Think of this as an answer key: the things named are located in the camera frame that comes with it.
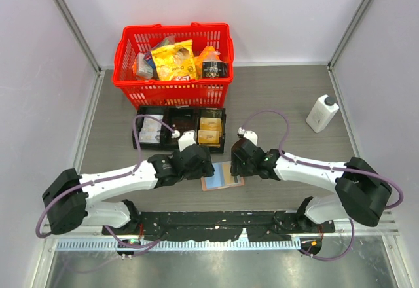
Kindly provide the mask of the pink leather card holder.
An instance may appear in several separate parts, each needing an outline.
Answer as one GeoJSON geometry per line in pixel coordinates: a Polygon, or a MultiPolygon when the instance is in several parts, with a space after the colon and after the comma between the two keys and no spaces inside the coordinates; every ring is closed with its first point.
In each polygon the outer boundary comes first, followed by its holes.
{"type": "Polygon", "coordinates": [[[214,167],[213,176],[201,178],[202,190],[204,192],[218,190],[218,189],[232,188],[232,187],[224,186],[223,172],[222,172],[222,168],[221,168],[222,163],[224,163],[224,162],[218,162],[218,163],[213,164],[213,167],[214,167]]]}

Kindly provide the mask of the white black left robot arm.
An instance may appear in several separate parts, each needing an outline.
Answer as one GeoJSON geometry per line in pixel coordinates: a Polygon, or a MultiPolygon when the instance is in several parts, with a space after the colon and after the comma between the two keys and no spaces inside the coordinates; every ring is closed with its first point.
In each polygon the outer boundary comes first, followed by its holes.
{"type": "Polygon", "coordinates": [[[81,225],[105,225],[121,234],[133,234],[140,224],[133,203],[109,203],[107,199],[213,174],[210,150],[197,144],[105,173],[79,175],[70,168],[61,172],[43,193],[45,210],[40,219],[48,220],[53,235],[67,234],[81,225]]]}

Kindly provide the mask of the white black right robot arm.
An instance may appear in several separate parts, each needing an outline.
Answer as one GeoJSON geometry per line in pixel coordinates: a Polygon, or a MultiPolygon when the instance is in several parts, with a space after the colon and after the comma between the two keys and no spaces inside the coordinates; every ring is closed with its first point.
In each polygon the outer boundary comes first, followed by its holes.
{"type": "Polygon", "coordinates": [[[324,198],[307,197],[301,204],[295,222],[303,232],[342,218],[374,227],[392,194],[390,184],[357,157],[347,163],[320,162],[278,149],[265,152],[243,137],[232,146],[231,159],[233,176],[296,181],[331,192],[324,198]]]}

